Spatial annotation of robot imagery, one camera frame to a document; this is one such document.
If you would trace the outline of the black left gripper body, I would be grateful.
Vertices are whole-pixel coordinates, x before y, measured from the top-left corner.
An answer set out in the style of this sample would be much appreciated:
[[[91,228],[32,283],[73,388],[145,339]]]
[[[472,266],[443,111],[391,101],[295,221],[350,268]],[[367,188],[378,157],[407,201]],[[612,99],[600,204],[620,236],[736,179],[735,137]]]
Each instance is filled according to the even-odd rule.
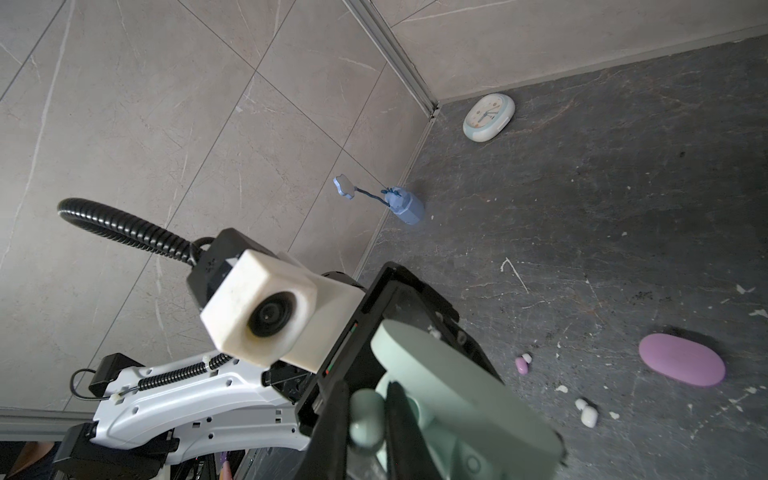
[[[387,262],[296,403],[301,434],[312,435],[337,382],[346,382],[351,392],[377,386],[385,368],[375,358],[370,341],[384,320],[405,323],[424,332],[435,330],[443,343],[494,378],[499,377],[478,342],[461,327],[459,313],[452,304],[405,267]]]

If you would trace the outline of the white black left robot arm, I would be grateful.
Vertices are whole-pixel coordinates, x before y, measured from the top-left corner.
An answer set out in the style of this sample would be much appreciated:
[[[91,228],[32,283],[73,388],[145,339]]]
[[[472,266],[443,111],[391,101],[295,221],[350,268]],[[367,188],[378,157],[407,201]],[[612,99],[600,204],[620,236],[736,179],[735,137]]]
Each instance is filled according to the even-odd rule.
[[[337,384],[371,389],[385,370],[370,341],[396,320],[436,336],[485,371],[492,364],[453,306],[389,262],[365,287],[317,274],[235,229],[186,240],[82,198],[58,215],[97,236],[180,261],[215,348],[147,367],[116,353],[93,371],[91,421],[71,428],[55,466],[80,479],[148,479],[163,465],[224,450],[306,448]]]

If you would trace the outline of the mint green earbud charging case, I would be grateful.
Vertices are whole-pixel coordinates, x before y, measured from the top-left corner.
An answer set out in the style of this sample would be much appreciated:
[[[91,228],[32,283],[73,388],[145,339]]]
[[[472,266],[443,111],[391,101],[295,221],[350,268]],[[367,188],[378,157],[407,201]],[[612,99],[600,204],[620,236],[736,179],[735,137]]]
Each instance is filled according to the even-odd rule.
[[[564,454],[555,431],[500,380],[427,332],[394,320],[370,346],[428,419],[441,423],[508,479],[551,479]]]

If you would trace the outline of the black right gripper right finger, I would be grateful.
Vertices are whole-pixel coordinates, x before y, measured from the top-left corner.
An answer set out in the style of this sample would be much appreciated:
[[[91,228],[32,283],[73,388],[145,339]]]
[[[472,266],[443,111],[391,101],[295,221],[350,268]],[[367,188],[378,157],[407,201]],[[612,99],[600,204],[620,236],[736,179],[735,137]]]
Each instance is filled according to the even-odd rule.
[[[387,387],[385,443],[388,479],[441,479],[405,390],[398,382]]]

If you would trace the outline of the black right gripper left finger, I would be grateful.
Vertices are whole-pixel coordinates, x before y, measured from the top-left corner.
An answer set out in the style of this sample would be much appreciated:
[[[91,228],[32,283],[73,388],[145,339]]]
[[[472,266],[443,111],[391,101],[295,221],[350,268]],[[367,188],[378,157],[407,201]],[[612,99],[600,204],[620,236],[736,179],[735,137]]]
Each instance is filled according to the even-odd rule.
[[[350,388],[341,380],[324,403],[295,480],[346,478],[349,413]]]

